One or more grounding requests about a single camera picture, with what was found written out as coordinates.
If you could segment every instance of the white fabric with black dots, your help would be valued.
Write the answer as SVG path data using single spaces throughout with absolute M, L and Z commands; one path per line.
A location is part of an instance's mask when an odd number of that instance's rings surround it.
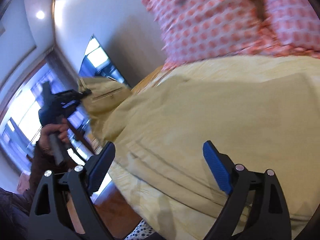
M 144 220 L 138 224 L 135 230 L 128 235 L 125 240 L 142 240 L 148 236 L 151 236 L 155 231 Z

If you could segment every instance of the person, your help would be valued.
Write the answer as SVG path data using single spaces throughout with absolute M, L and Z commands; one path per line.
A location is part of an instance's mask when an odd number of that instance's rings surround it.
M 25 240 L 28 237 L 28 218 L 37 187 L 46 170 L 67 172 L 67 164 L 57 167 L 50 148 L 49 134 L 59 132 L 59 139 L 68 143 L 67 120 L 62 124 L 49 124 L 41 129 L 31 165 L 30 187 L 22 195 L 0 188 L 0 239 Z

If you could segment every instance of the mirror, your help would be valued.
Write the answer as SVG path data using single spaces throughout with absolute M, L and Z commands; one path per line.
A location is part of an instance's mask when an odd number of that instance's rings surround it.
M 113 64 L 109 56 L 106 54 L 97 38 L 92 35 L 88 46 L 84 53 L 84 59 L 79 71 L 80 77 L 110 77 L 127 86 L 124 77 L 120 74 L 119 70 Z

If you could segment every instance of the recessed light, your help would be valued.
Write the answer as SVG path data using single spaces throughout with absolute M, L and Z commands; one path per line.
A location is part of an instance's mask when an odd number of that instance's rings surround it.
M 38 11 L 36 14 L 36 17 L 40 20 L 42 20 L 44 18 L 44 12 L 43 11 Z

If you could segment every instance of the bed sheet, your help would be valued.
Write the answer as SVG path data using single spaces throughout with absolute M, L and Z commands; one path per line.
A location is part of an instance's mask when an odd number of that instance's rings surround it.
M 217 58 L 184 65 L 172 71 L 160 72 L 146 86 L 139 88 L 139 91 L 141 93 L 175 75 L 195 80 L 263 82 L 303 72 L 311 78 L 317 94 L 320 95 L 319 67 L 320 61 L 311 57 L 235 56 Z M 164 195 L 116 163 L 112 164 L 109 174 L 134 210 L 169 240 L 203 239 L 205 233 L 215 222 L 215 218 L 193 210 Z M 314 207 L 310 210 L 310 216 L 315 211 L 313 209 Z M 292 221 L 293 237 L 308 221 L 306 216 L 294 218 L 295 220 Z

